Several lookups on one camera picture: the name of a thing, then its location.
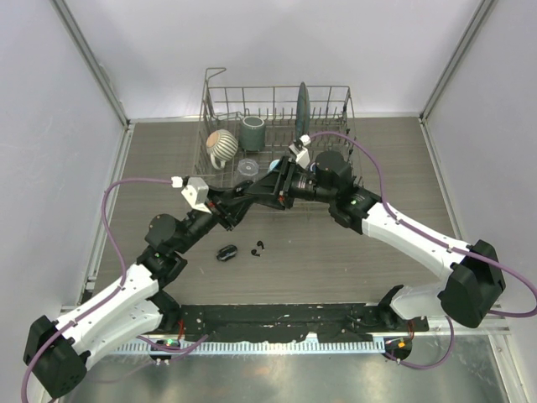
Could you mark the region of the black earbud charging case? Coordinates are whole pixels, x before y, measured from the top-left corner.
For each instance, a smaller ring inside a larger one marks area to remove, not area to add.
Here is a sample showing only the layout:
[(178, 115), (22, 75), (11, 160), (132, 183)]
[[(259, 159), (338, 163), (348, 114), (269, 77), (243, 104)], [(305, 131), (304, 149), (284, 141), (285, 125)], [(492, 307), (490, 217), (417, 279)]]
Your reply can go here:
[(230, 244), (218, 250), (216, 259), (220, 262), (227, 262), (237, 255), (238, 248), (236, 245)]

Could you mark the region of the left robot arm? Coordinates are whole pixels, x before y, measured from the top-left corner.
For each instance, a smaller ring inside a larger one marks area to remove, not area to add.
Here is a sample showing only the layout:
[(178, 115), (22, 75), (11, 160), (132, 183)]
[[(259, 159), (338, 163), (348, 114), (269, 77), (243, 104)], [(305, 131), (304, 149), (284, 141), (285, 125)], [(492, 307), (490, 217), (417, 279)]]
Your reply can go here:
[(28, 401), (28, 383), (36, 378), (48, 395), (69, 394), (111, 351), (147, 332), (171, 334), (178, 326), (180, 306), (165, 292), (186, 267), (183, 254), (215, 226), (234, 228), (255, 201), (251, 181), (233, 188), (213, 188), (201, 178), (174, 176), (190, 205), (183, 220), (160, 213), (149, 224), (146, 249), (132, 265), (120, 259), (121, 275), (90, 300), (54, 320), (35, 320), (23, 361), (27, 366), (21, 400)]

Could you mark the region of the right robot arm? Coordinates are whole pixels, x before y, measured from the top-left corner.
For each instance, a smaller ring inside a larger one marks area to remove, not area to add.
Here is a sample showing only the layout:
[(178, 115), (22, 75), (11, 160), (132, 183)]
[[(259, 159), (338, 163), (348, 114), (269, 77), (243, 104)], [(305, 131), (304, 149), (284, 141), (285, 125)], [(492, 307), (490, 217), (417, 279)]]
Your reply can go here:
[(477, 328), (505, 289), (496, 267), (495, 248), (483, 240), (474, 244), (438, 233), (390, 206), (381, 196), (355, 184), (351, 165), (336, 151), (315, 159), (315, 169), (302, 168), (287, 157), (245, 192), (274, 209), (288, 209), (294, 200), (324, 202), (344, 228), (384, 242), (422, 264), (438, 283), (395, 286), (384, 298), (378, 319), (396, 332), (410, 319), (446, 315), (464, 327)]

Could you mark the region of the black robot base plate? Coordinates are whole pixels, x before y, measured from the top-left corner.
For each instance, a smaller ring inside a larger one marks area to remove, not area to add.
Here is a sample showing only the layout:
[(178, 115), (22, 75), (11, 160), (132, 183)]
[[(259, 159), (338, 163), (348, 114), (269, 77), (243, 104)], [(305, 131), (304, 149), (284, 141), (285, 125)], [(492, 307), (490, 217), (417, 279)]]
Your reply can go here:
[(291, 343), (314, 333), (322, 343), (370, 341), (380, 333), (427, 332), (425, 318), (403, 320), (386, 306), (365, 303), (182, 305), (159, 329), (195, 341)]

